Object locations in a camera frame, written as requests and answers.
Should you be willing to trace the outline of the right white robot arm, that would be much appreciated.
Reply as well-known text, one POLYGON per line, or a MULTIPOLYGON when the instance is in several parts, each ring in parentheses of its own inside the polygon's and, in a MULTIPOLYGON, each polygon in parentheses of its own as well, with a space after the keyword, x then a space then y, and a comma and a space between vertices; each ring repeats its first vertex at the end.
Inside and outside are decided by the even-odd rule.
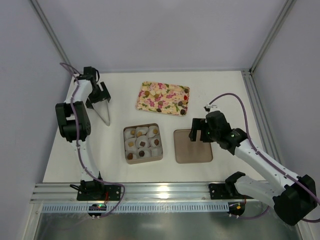
POLYGON ((204 143, 217 143, 223 150, 243 160, 255 169, 267 183, 236 172, 225 180, 229 194, 248 196, 273 208, 287 225, 294 226, 314 210, 320 200, 316 183, 309 176, 299 176, 281 165, 264 151, 259 151, 240 128, 231 128, 219 110, 209 112, 205 118, 193 118, 189 138, 194 142, 200 133, 204 143))

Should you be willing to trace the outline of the dark hexagon chocolate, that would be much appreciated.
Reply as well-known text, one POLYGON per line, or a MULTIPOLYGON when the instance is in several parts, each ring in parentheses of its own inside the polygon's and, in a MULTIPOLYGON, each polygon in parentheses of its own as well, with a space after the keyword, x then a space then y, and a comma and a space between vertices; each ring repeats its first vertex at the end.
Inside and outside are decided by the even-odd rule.
POLYGON ((156 146, 158 146, 158 145, 159 145, 159 143, 160 143, 160 142, 159 142, 159 140, 158 140, 158 139, 155 139, 155 140, 154 140, 154 144, 155 144, 156 146))

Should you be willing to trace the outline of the metal tongs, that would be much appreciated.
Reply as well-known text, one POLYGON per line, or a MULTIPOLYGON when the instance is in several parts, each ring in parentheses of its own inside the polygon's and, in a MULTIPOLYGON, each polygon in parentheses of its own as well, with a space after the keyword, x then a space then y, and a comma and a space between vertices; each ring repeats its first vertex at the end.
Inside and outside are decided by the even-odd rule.
POLYGON ((109 102, 107 100, 92 104, 93 110, 97 113, 104 124, 109 127, 111 125, 111 118, 109 113, 109 102))

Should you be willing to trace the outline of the brown round chocolate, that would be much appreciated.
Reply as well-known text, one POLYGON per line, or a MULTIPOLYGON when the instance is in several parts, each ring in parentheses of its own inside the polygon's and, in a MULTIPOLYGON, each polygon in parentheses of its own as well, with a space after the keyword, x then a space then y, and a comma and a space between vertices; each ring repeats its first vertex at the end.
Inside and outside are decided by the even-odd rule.
POLYGON ((127 155, 127 159, 128 159, 128 160, 132 160, 132 159, 133 159, 133 154, 132 154, 132 153, 129 153, 129 154, 127 155))

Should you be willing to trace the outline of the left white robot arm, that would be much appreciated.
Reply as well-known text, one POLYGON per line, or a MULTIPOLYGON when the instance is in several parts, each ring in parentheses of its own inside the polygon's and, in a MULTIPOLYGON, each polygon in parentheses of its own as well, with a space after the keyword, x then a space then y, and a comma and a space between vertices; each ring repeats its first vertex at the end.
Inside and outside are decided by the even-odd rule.
POLYGON ((106 184, 89 150, 89 136, 92 132, 87 109, 94 110, 95 105, 111 101, 111 95, 103 82, 99 82, 100 73, 86 66, 79 72, 67 63, 60 64, 73 77, 74 89, 64 102, 55 105, 59 133, 73 147, 81 166, 80 184, 96 182, 106 184))

